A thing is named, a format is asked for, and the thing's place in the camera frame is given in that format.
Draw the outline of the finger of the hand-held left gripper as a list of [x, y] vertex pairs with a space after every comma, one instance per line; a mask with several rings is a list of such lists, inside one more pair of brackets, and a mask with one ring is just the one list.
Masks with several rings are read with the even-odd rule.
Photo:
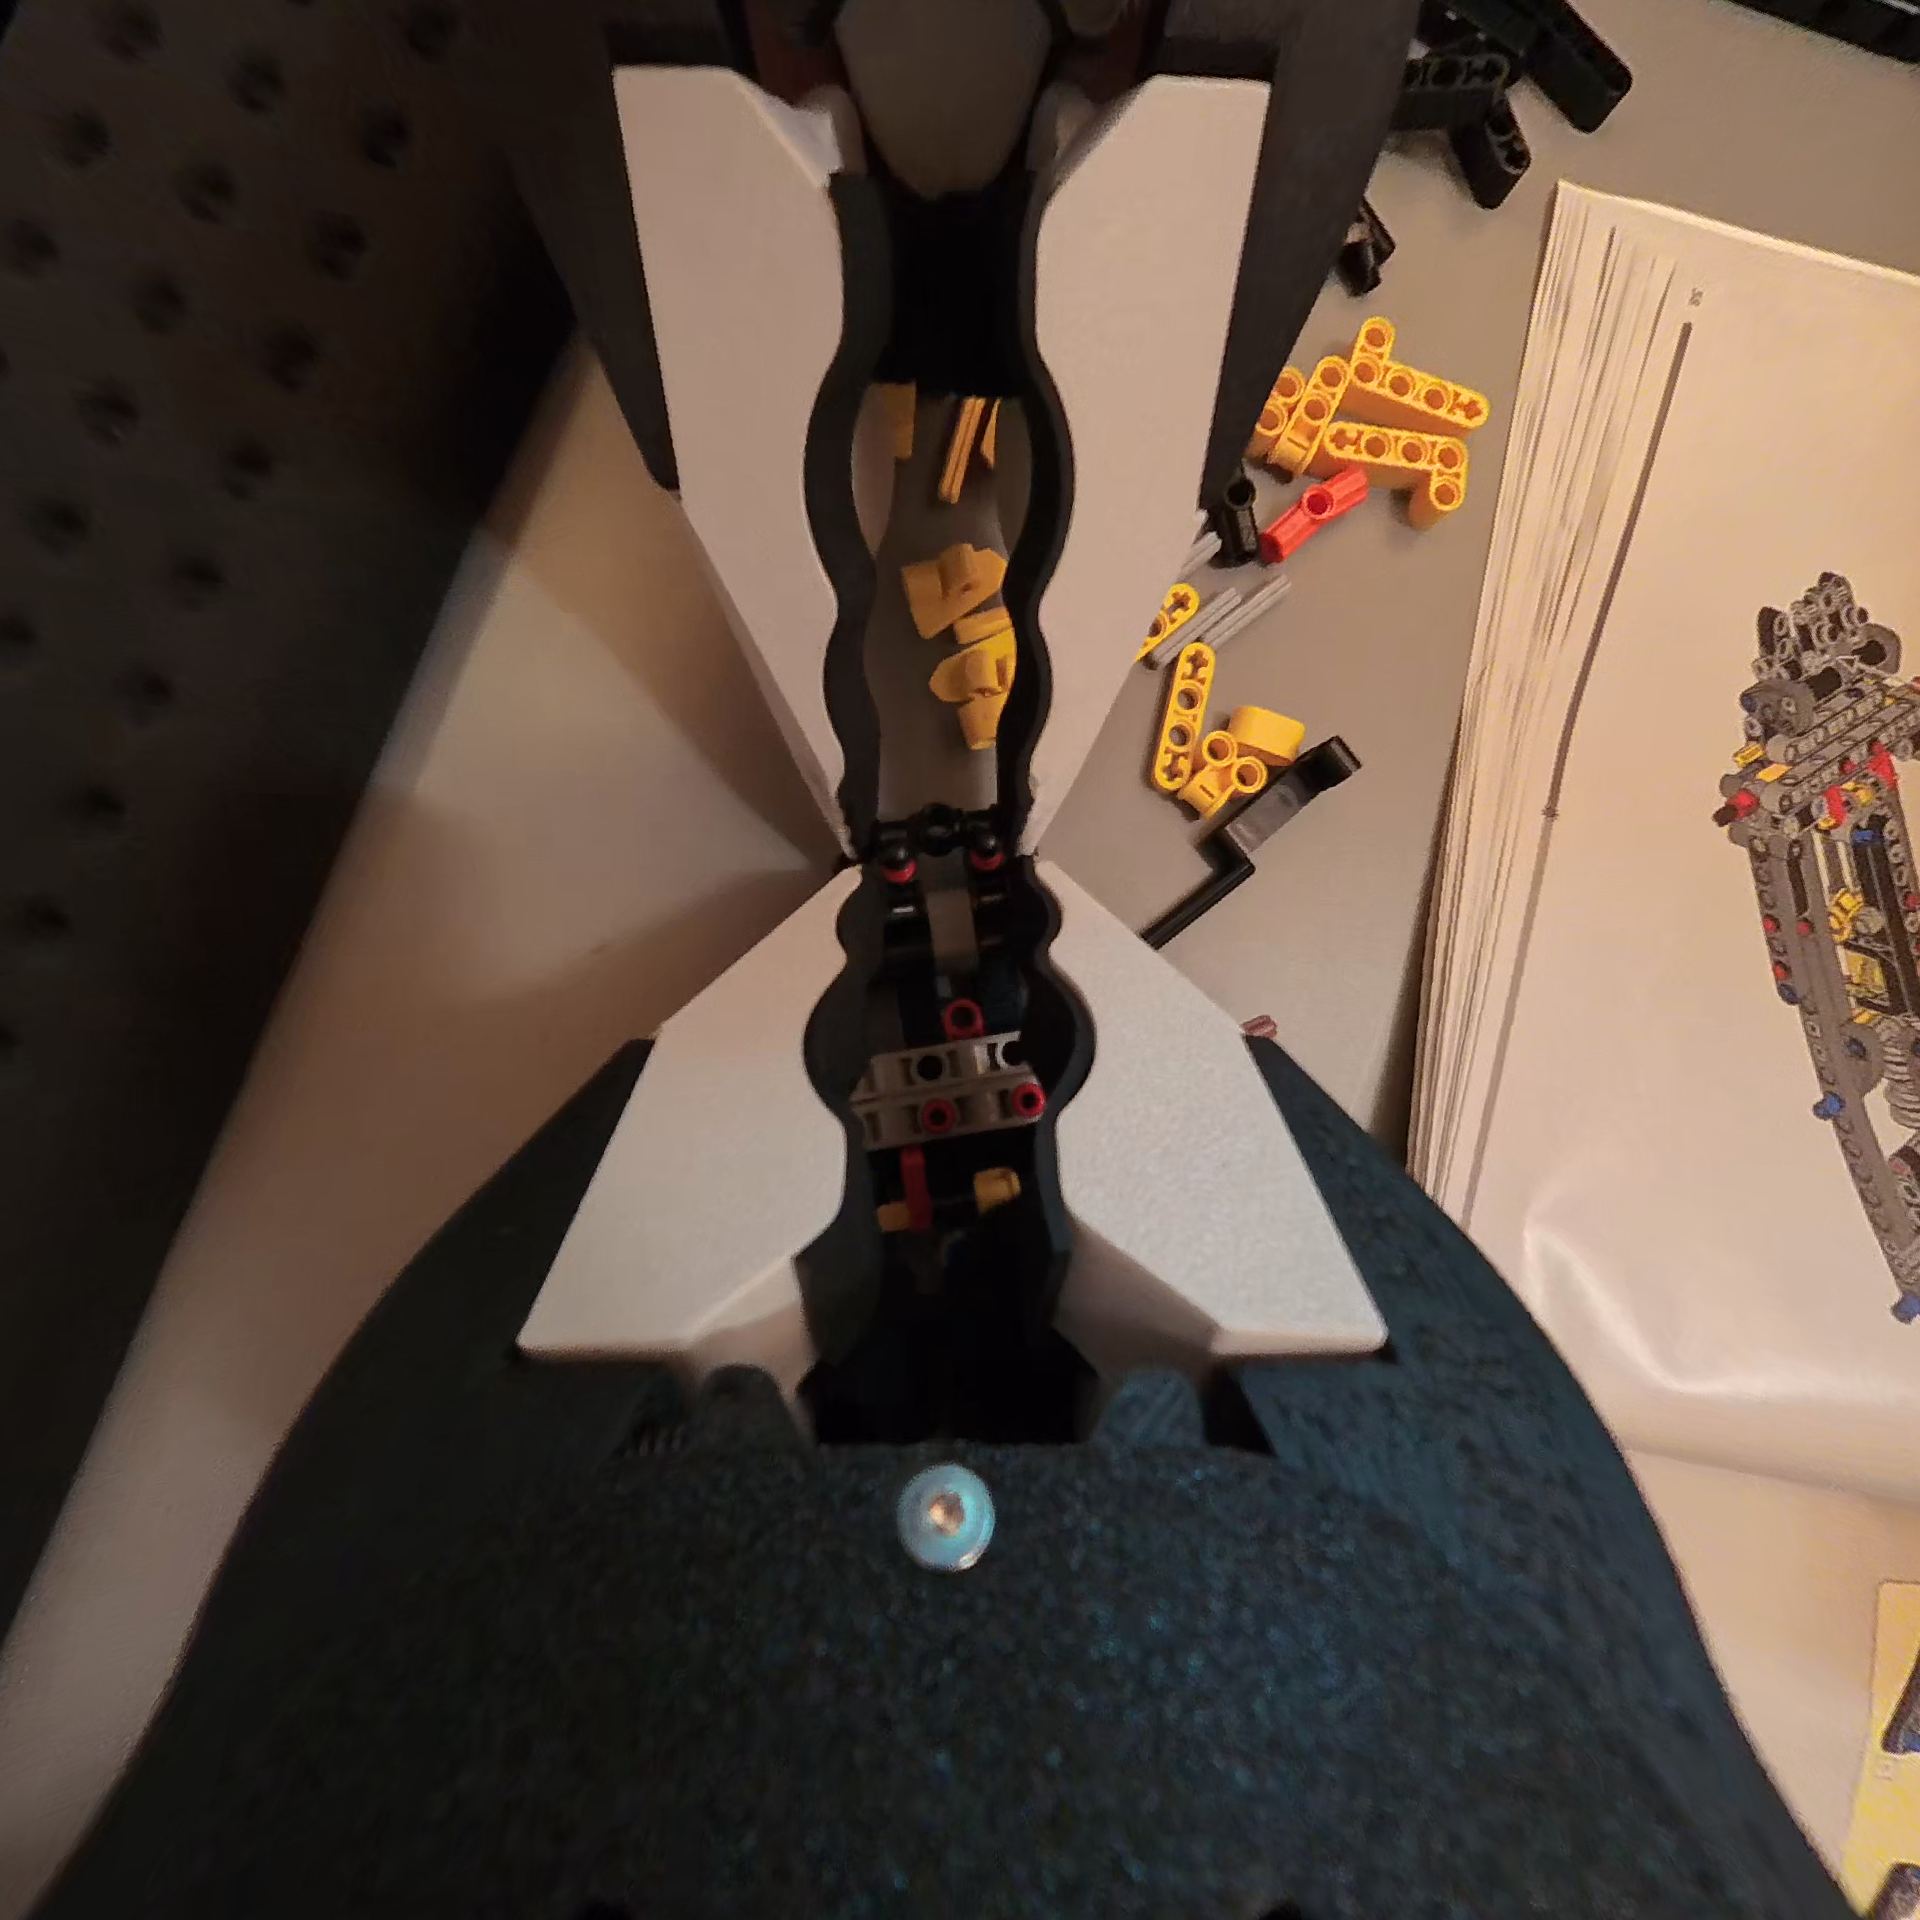
[[881, 192], [844, 87], [619, 66], [614, 111], [678, 502], [838, 846], [877, 818], [859, 413], [890, 325]]
[[1014, 253], [1029, 455], [1001, 803], [1039, 840], [1196, 539], [1271, 80], [1050, 84]]

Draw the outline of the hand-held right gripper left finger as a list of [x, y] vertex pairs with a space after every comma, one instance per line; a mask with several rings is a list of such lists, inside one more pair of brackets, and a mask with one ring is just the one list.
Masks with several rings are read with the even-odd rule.
[[665, 1019], [518, 1331], [533, 1358], [805, 1373], [851, 1347], [883, 1238], [851, 1115], [817, 1090], [809, 1019], [849, 964], [859, 870]]

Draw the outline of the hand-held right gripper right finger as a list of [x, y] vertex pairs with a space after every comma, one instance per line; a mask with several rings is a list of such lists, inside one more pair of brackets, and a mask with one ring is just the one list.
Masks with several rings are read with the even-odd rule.
[[1102, 1373], [1377, 1350], [1385, 1322], [1242, 1026], [1061, 869], [1039, 877], [1050, 959], [1092, 1023], [1054, 1132], [1057, 1328]]

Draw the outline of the long lego chassis assembly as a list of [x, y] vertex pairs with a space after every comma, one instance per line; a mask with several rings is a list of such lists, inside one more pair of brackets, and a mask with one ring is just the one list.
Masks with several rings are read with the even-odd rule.
[[849, 1115], [887, 1262], [997, 1338], [1050, 1332], [1073, 1224], [1061, 1125], [1092, 1021], [1057, 964], [1062, 907], [1027, 854], [892, 846], [874, 863], [869, 1055]]

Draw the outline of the pile of black lego beams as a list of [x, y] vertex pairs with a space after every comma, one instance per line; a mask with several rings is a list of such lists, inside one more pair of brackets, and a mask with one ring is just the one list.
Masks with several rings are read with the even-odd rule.
[[1570, 3], [1421, 3], [1387, 142], [1447, 149], [1478, 207], [1511, 198], [1532, 164], [1514, 108], [1530, 83], [1578, 132], [1631, 90], [1615, 48]]

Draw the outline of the red lego axle connector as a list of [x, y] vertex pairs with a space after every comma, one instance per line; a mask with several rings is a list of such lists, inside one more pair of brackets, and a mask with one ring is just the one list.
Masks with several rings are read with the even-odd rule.
[[1370, 476], [1343, 464], [1311, 480], [1258, 536], [1261, 565], [1291, 560], [1314, 535], [1354, 511], [1371, 491]]

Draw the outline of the pile of yellow lego pieces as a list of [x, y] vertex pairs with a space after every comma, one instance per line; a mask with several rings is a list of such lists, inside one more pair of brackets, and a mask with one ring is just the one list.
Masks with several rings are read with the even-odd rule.
[[[1357, 326], [1349, 351], [1323, 357], [1310, 373], [1281, 373], [1259, 413], [1247, 460], [1253, 469], [1271, 471], [1294, 491], [1271, 516], [1261, 516], [1265, 496], [1253, 471], [1239, 474], [1230, 499], [1209, 515], [1207, 531], [1175, 571], [1154, 621], [1140, 638], [1137, 662], [1148, 643], [1171, 632], [1223, 589], [1253, 595], [1281, 573], [1285, 565], [1259, 563], [1261, 528], [1311, 480], [1338, 466], [1363, 469], [1371, 484], [1370, 496], [1404, 496], [1407, 525], [1418, 531], [1434, 528], [1463, 507], [1471, 471], [1469, 435], [1486, 426], [1490, 403], [1447, 376], [1402, 363], [1394, 346], [1394, 325], [1371, 317]], [[1003, 600], [1006, 570], [998, 528], [990, 528], [982, 544], [950, 541], [940, 552], [901, 567], [903, 603], [916, 636], [911, 662], [927, 668], [927, 696], [954, 715], [966, 752], [981, 756], [998, 747], [1001, 715], [1018, 675], [1014, 619]], [[1228, 795], [1255, 794], [1265, 768], [1295, 759], [1306, 739], [1306, 724], [1299, 719], [1239, 706], [1220, 730], [1237, 739], [1234, 786], [1226, 786], [1220, 775], [1201, 773], [1203, 763], [1220, 759], [1213, 732], [1207, 730], [1207, 696], [1215, 684], [1215, 658], [1230, 639], [1196, 639], [1161, 668], [1139, 662], [1167, 672], [1148, 781], [1198, 808], [1203, 818], [1218, 814]]]

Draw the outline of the grey lego axle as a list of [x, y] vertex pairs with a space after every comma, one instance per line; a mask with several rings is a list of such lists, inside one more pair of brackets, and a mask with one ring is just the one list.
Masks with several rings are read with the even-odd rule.
[[1253, 595], [1223, 589], [1163, 638], [1148, 643], [1139, 662], [1161, 668], [1175, 658], [1181, 647], [1196, 639], [1218, 644], [1220, 639], [1242, 632], [1253, 619], [1274, 607], [1289, 589], [1291, 579], [1285, 571], [1276, 573], [1261, 588], [1255, 588]]

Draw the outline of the black lego crank piece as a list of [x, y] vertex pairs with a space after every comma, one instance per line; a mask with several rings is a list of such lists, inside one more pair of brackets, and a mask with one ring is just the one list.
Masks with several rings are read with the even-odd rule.
[[1190, 924], [1198, 924], [1226, 896], [1237, 891], [1258, 869], [1259, 848], [1285, 824], [1299, 818], [1307, 804], [1335, 790], [1361, 770], [1361, 756], [1342, 736], [1329, 736], [1299, 756], [1287, 770], [1276, 773], [1261, 794], [1230, 811], [1198, 844], [1209, 867], [1207, 877], [1175, 903], [1165, 914], [1143, 927], [1140, 938], [1149, 948], [1163, 948]]

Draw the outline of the thick open lego instruction booklet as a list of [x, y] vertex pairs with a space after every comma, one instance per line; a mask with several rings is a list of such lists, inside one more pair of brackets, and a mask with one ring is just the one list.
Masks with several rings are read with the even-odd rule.
[[1916, 276], [1563, 182], [1410, 1163], [1644, 1452], [1916, 1496]]

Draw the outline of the black perforated panel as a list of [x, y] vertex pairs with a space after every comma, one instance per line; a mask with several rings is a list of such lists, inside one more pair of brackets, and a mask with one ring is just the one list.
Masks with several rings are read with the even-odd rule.
[[478, 52], [5, 5], [5, 1622], [559, 348]]

